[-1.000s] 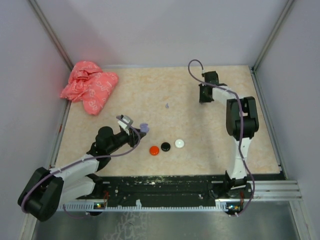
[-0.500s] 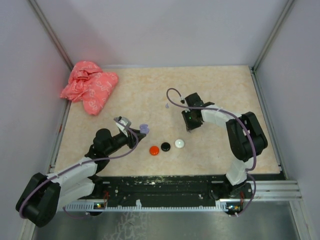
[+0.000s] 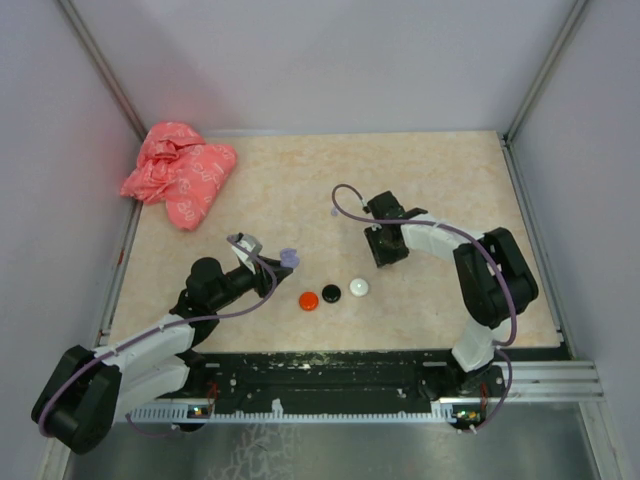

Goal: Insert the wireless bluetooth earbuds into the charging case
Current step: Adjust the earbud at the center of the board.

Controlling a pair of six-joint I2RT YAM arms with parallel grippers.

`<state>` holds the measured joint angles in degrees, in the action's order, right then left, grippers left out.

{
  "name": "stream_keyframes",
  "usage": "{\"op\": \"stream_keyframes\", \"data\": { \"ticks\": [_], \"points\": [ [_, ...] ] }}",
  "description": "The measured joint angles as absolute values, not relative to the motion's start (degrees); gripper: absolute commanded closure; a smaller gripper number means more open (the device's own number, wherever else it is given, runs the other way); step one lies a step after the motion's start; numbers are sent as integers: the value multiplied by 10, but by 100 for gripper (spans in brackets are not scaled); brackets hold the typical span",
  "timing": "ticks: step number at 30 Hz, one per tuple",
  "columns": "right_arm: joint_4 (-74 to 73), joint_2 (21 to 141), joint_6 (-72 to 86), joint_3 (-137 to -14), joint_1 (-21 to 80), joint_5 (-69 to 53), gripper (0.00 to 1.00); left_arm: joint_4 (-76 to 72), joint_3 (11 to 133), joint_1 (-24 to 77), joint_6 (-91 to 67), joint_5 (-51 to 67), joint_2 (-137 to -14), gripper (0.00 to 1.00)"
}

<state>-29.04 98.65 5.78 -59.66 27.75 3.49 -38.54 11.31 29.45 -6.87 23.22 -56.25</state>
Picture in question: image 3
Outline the purple earbud charging case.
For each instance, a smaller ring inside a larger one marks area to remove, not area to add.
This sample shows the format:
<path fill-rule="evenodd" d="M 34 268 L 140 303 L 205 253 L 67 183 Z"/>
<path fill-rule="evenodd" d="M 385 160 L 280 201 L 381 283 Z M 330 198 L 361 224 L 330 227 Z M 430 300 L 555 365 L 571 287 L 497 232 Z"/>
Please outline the purple earbud charging case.
<path fill-rule="evenodd" d="M 297 250 L 294 248 L 284 248 L 279 253 L 280 265 L 283 268 L 296 269 L 300 264 Z"/>

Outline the orange earbud charging case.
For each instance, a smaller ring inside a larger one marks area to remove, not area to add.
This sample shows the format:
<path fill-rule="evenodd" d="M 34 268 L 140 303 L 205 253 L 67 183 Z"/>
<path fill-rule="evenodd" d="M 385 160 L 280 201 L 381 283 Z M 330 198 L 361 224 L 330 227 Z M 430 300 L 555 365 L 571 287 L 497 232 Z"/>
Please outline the orange earbud charging case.
<path fill-rule="evenodd" d="M 300 295 L 298 304 L 303 311 L 313 311 L 319 305 L 319 297 L 312 291 L 306 291 Z"/>

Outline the white earbud charging case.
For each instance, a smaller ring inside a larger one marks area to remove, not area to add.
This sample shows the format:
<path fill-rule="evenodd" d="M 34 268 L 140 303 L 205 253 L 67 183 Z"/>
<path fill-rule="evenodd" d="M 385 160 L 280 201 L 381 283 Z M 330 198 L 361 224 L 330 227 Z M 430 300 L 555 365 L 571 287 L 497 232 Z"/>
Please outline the white earbud charging case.
<path fill-rule="evenodd" d="M 354 278 L 349 283 L 349 291 L 355 297 L 358 297 L 358 298 L 364 297 L 369 293 L 369 290 L 370 290 L 370 285 L 363 278 Z"/>

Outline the black earbud charging case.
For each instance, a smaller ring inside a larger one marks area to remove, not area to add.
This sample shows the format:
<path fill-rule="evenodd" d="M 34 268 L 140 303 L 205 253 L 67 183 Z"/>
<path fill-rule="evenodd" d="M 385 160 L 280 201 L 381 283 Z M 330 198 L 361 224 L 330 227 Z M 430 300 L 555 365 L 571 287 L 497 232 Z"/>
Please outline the black earbud charging case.
<path fill-rule="evenodd" d="M 341 299 L 342 291 L 340 287 L 335 284 L 327 284 L 323 287 L 321 295 L 325 302 L 333 304 Z"/>

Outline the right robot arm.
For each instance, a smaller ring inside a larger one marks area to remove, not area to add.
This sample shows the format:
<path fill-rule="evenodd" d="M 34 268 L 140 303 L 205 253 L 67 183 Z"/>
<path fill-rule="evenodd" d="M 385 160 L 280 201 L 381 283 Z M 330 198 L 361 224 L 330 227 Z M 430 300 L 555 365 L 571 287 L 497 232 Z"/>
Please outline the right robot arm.
<path fill-rule="evenodd" d="M 448 387 L 470 395 L 482 383 L 481 368 L 499 347 L 514 343 L 518 315 L 539 295 L 514 236 L 506 228 L 465 231 L 427 211 L 405 209 L 389 191 L 363 204 L 373 219 L 364 230 L 376 266 L 395 264 L 412 251 L 452 263 L 470 319 L 451 353 L 457 364 L 446 372 Z"/>

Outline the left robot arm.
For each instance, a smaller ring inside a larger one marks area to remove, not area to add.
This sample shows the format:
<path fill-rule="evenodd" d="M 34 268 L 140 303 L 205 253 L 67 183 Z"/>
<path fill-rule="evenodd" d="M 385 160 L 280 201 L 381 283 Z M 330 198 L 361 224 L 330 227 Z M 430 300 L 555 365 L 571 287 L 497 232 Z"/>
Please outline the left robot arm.
<path fill-rule="evenodd" d="M 247 258 L 229 272 L 211 257 L 197 260 L 176 305 L 153 326 L 117 344 L 67 349 L 31 412 L 41 435 L 76 454 L 94 449 L 115 420 L 168 393 L 194 397 L 208 373 L 192 359 L 226 318 L 224 308 L 253 291 L 266 302 L 299 264 L 295 251 L 280 259 Z"/>

